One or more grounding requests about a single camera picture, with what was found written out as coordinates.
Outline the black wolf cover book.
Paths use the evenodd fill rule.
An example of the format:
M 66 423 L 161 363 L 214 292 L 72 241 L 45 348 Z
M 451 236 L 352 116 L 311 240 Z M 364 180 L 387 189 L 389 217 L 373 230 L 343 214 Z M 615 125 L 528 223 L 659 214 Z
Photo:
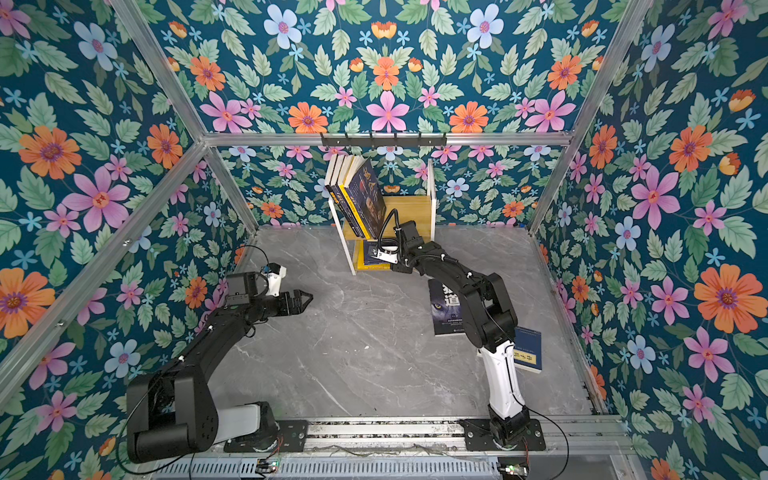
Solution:
M 458 296 L 436 279 L 428 280 L 433 331 L 436 336 L 463 334 Z

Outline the dark portrait cover book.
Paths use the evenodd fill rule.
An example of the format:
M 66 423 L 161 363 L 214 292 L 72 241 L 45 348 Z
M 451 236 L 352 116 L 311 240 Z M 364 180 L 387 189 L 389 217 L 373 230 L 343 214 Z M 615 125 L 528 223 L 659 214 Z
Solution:
M 371 240 L 374 240 L 382 231 L 387 207 L 371 161 L 363 156 L 355 157 L 353 170 L 347 178 L 348 189 L 372 234 Z

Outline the dark blue paperback book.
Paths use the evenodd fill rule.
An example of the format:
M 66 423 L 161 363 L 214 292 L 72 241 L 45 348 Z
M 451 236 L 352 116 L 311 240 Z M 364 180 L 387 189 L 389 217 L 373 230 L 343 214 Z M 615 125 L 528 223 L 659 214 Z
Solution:
M 335 171 L 333 183 L 330 187 L 327 187 L 327 189 L 331 197 L 335 201 L 336 205 L 340 208 L 341 212 L 343 213 L 344 218 L 346 219 L 349 227 L 352 229 L 354 235 L 360 238 L 362 234 L 362 230 L 360 229 L 360 226 L 339 186 L 339 180 L 341 178 L 341 170 L 342 170 L 342 167 L 344 166 L 344 160 L 337 164 L 337 169 Z

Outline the yellow cartoon boy book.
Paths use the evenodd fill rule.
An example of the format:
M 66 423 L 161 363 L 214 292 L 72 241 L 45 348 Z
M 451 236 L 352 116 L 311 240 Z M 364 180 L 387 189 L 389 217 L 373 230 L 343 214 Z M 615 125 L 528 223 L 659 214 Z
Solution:
M 372 234 L 370 233 L 363 217 L 358 211 L 348 189 L 347 178 L 353 170 L 355 161 L 356 157 L 353 155 L 346 155 L 342 157 L 341 161 L 339 162 L 339 174 L 335 184 L 339 188 L 339 191 L 341 192 L 341 195 L 344 199 L 344 204 L 346 205 L 347 210 L 351 215 L 350 224 L 354 224 L 353 231 L 359 238 L 371 240 Z

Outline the navy book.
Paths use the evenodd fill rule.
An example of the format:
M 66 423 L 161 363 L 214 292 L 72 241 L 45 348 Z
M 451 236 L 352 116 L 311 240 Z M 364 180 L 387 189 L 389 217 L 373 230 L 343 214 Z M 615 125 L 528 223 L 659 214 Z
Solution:
M 518 326 L 515 329 L 515 365 L 525 371 L 541 373 L 543 370 L 542 362 L 542 334 L 539 331 Z
M 389 264 L 376 258 L 377 243 L 364 241 L 358 254 L 358 268 L 361 270 L 388 269 Z

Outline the navy book front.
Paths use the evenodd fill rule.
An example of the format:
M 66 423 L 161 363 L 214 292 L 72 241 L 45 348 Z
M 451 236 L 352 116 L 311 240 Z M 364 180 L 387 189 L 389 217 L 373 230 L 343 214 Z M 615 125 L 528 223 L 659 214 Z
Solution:
M 358 268 L 361 270 L 388 269 L 389 264 L 376 258 L 377 243 L 364 241 L 358 254 Z

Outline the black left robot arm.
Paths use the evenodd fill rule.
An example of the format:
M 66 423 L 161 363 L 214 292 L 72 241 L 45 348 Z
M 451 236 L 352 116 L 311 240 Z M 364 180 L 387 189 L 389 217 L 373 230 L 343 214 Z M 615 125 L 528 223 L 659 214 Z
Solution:
M 128 386 L 127 454 L 135 464 L 176 459 L 231 442 L 257 451 L 276 448 L 280 427 L 264 401 L 219 408 L 209 380 L 230 349 L 256 326 L 302 314 L 313 295 L 283 291 L 277 266 L 227 277 L 222 305 L 207 316 L 190 345 L 157 372 Z

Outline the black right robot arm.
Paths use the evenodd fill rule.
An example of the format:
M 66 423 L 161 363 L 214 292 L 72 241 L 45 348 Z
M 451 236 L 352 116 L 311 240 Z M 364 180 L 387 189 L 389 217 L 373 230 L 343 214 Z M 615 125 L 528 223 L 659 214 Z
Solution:
M 511 448 L 531 421 L 514 364 L 518 316 L 503 279 L 475 271 L 419 234 L 416 223 L 396 223 L 390 269 L 414 271 L 437 280 L 458 297 L 464 333 L 479 349 L 489 385 L 489 431 L 501 448 Z

